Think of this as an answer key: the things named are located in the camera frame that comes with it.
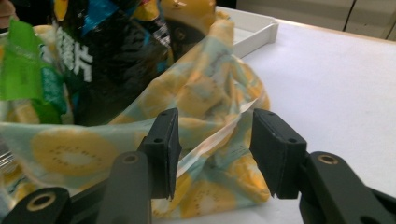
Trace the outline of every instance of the kiwi print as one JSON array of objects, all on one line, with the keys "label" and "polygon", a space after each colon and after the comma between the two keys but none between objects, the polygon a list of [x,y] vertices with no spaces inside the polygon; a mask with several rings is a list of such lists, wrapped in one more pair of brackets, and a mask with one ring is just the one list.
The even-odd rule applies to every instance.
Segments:
[{"label": "kiwi print", "polygon": [[106,139],[85,129],[48,129],[31,140],[33,156],[49,172],[83,176],[110,168],[119,155]]}]

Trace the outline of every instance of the black snack bag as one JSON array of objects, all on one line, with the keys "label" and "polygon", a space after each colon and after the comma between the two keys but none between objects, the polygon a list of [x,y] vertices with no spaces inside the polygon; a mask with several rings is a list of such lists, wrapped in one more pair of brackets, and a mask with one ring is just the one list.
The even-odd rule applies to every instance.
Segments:
[{"label": "black snack bag", "polygon": [[165,69],[168,47],[131,14],[140,0],[54,0],[57,49],[78,125],[106,124]]}]

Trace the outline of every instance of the yellow patterned cloth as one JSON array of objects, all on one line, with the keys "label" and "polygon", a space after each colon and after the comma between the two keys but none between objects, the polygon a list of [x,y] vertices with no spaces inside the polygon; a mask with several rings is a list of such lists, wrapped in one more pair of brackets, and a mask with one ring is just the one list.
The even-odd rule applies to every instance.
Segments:
[{"label": "yellow patterned cloth", "polygon": [[[207,38],[108,125],[0,123],[22,169],[2,175],[3,194],[13,204],[37,188],[60,186],[73,194],[97,183],[117,155],[137,149],[160,112],[174,107],[183,148],[176,195],[153,200],[154,216],[194,217],[265,202],[269,191],[248,146],[253,108],[268,109],[269,100],[259,78],[233,56],[227,20],[217,20]],[[26,178],[11,178],[21,172]]]}]

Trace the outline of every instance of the white tray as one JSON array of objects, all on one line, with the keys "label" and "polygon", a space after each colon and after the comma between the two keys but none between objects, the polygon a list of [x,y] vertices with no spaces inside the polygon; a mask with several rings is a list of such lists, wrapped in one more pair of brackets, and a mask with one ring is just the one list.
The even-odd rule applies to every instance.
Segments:
[{"label": "white tray", "polygon": [[217,7],[217,11],[226,12],[235,22],[233,54],[237,57],[242,58],[265,44],[275,42],[278,27],[275,18],[227,7]]}]

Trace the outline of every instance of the white table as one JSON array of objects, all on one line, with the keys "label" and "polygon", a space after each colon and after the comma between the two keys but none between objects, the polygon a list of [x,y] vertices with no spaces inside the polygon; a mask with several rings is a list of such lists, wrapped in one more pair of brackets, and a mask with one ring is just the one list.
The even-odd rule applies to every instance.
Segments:
[{"label": "white table", "polygon": [[[307,142],[396,197],[396,43],[281,21],[275,44],[244,58],[276,112]],[[155,224],[301,224],[298,200]]]}]

